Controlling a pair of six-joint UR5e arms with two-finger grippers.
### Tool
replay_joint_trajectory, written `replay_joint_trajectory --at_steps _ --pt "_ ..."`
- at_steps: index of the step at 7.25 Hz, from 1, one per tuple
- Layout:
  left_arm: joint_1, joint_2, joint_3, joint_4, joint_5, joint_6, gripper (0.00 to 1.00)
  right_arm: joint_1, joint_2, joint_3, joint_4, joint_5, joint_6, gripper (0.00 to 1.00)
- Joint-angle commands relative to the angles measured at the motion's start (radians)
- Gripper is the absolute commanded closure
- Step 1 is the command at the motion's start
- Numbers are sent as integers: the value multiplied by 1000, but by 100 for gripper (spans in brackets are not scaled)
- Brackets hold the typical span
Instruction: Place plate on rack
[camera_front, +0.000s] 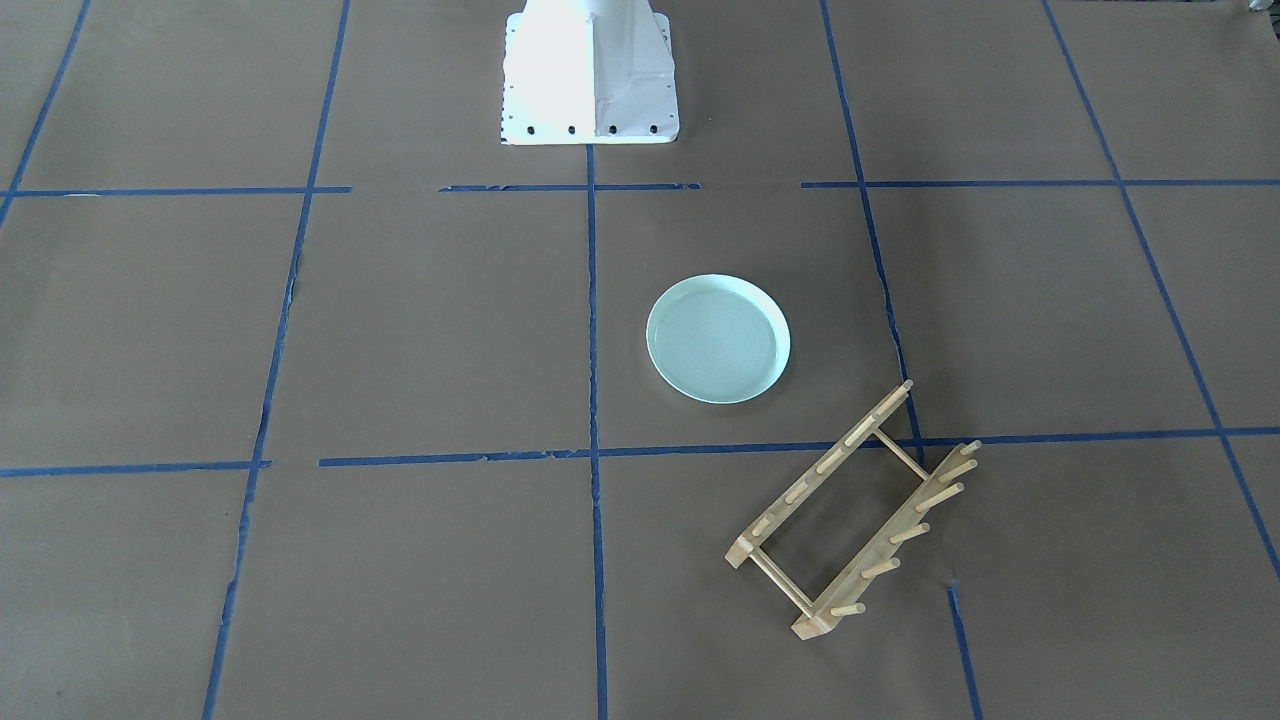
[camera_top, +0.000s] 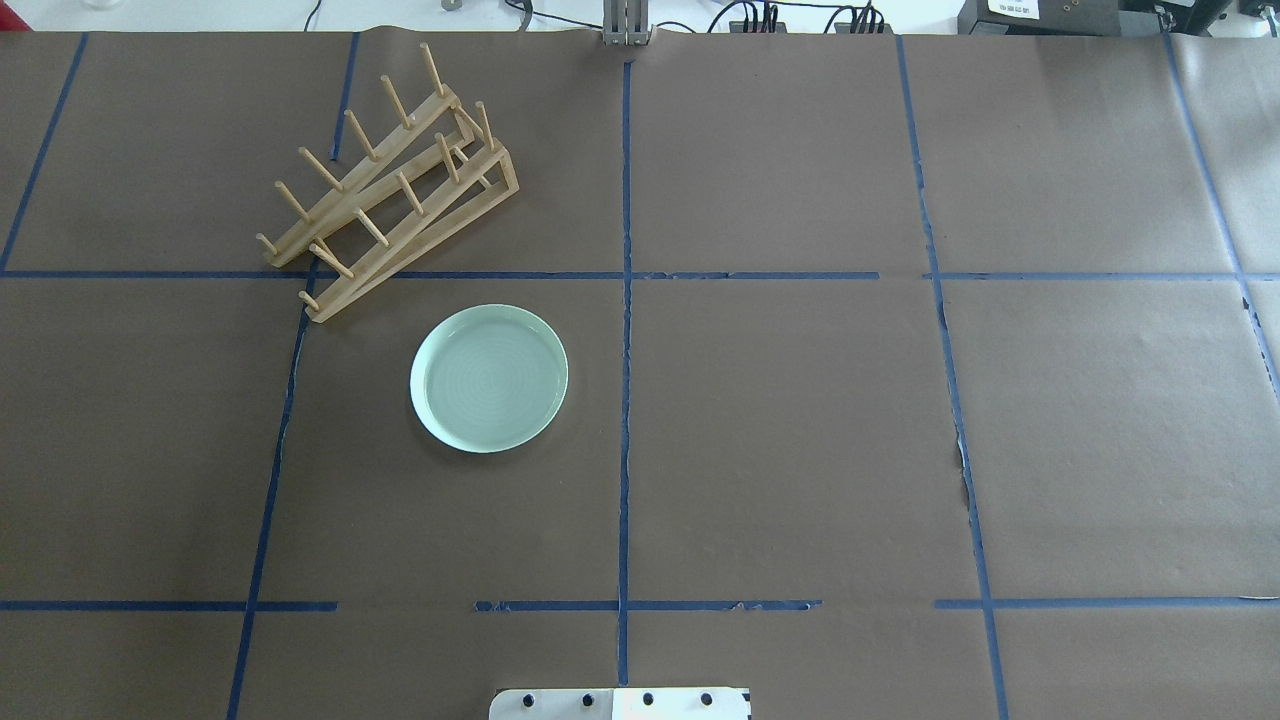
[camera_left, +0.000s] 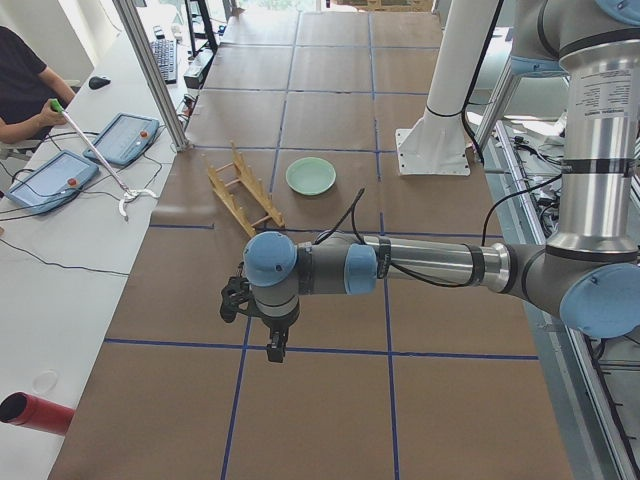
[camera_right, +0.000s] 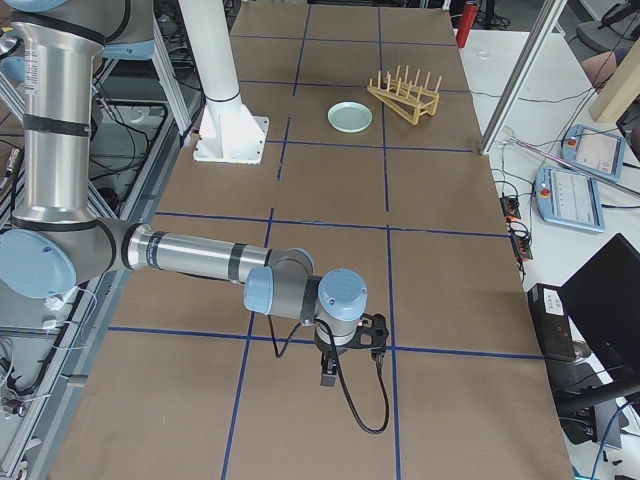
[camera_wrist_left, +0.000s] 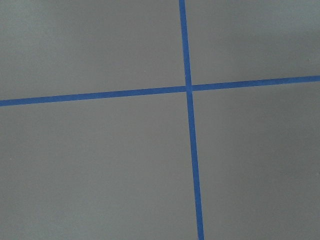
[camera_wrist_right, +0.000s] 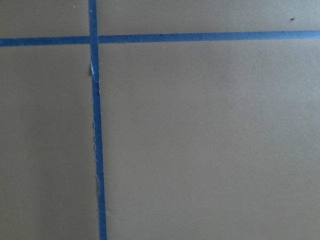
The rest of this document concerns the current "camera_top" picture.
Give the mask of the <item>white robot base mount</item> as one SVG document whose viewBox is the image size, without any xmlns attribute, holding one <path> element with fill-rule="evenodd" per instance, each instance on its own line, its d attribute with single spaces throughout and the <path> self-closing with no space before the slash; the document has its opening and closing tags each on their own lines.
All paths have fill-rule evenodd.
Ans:
<svg viewBox="0 0 1280 720">
<path fill-rule="evenodd" d="M 751 719 L 750 691 L 712 687 L 506 689 L 489 719 Z"/>
</svg>

